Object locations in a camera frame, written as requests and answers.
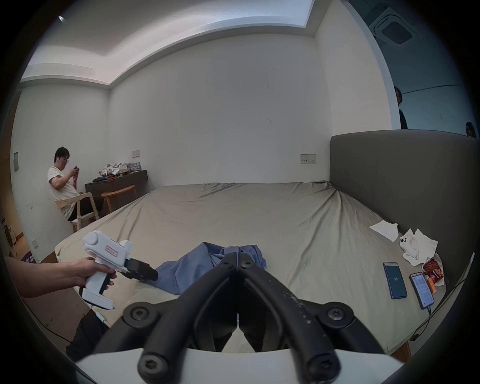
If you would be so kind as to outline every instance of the recessed ceiling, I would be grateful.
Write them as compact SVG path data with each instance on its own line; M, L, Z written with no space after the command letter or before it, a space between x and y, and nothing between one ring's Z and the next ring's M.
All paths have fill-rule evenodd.
M43 36L22 83L70 79L108 86L195 37L216 32L212 38L218 38L239 27L305 28L316 3L326 10L330 0L79 1Z

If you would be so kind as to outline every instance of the hand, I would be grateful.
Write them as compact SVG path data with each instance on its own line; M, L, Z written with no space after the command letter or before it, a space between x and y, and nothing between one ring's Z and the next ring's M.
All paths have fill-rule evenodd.
M94 275L96 272L111 273L112 279L115 279L117 275L115 270L107 267L104 264L96 263L93 257L85 257L83 259L69 263L71 268L71 283L73 287L84 287L87 281L87 277ZM113 285L113 281L109 281L108 285Z
M78 168L77 167L72 168L68 171L69 178L75 177L75 175L77 175L77 174L78 174Z

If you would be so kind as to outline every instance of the blue cloth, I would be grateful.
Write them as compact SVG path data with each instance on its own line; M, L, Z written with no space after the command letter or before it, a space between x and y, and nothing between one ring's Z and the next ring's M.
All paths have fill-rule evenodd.
M147 283L174 295L181 295L190 285L220 264L226 254L238 252L248 254L256 265L265 269L267 263L256 245L226 247L202 243L177 261L164 262L156 269L158 278Z

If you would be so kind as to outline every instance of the label sticker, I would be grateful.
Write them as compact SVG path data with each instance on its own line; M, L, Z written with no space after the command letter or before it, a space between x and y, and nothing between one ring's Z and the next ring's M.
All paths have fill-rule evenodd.
M105 250L110 253L112 256L117 257L119 253L108 245L105 246Z

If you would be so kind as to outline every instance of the smartphone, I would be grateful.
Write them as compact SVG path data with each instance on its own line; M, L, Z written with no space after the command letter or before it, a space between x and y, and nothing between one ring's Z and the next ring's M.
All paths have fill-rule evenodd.
M390 297L393 299L403 299L407 297L407 289L405 288L398 263L385 262L384 270L387 276L388 288L390 289Z
M432 292L428 287L422 272L413 273L410 275L410 281L413 284L417 299L419 300L420 307L425 309L431 306L434 302Z

